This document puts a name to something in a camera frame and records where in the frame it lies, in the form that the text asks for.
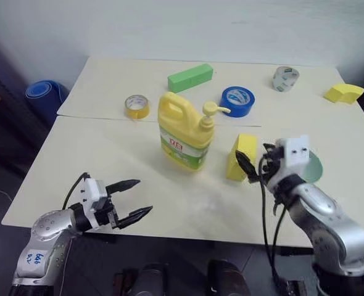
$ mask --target blue yoga mat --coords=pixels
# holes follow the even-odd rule
[[[62,86],[52,80],[33,83],[26,89],[26,98],[49,125],[53,125],[57,117],[57,110],[64,103],[67,95]]]

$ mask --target yellow foam block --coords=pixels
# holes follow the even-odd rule
[[[336,84],[326,94],[325,98],[331,102],[345,102],[352,104],[364,93],[364,88],[352,84]]]
[[[245,153],[252,164],[255,165],[257,138],[251,134],[239,134],[228,156],[226,177],[235,181],[243,181],[246,178],[246,174],[238,165],[236,150]]]

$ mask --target green rectangular block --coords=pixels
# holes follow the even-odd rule
[[[202,64],[168,77],[168,90],[173,93],[184,91],[212,79],[213,68]]]

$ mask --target bottle label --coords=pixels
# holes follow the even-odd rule
[[[208,146],[202,149],[194,148],[174,137],[163,128],[160,128],[160,138],[162,140],[162,149],[165,153],[180,164],[186,165],[193,170],[200,168],[203,164],[208,152]]]

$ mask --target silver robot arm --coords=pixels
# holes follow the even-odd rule
[[[81,202],[49,212],[34,223],[30,241],[19,256],[9,295],[53,295],[53,285],[64,268],[73,238],[107,224],[122,229],[147,215],[152,207],[140,208],[118,219],[110,199],[112,193],[138,183],[139,180],[126,180],[105,186],[87,173],[82,174],[68,193],[69,197],[77,188]]]
[[[279,139],[275,145],[264,146],[267,164],[263,180],[275,197],[274,212],[283,204],[310,239],[319,293],[364,295],[364,229],[334,199],[300,177],[309,162],[308,136]],[[249,181],[258,181],[246,155],[236,152],[236,157]]]

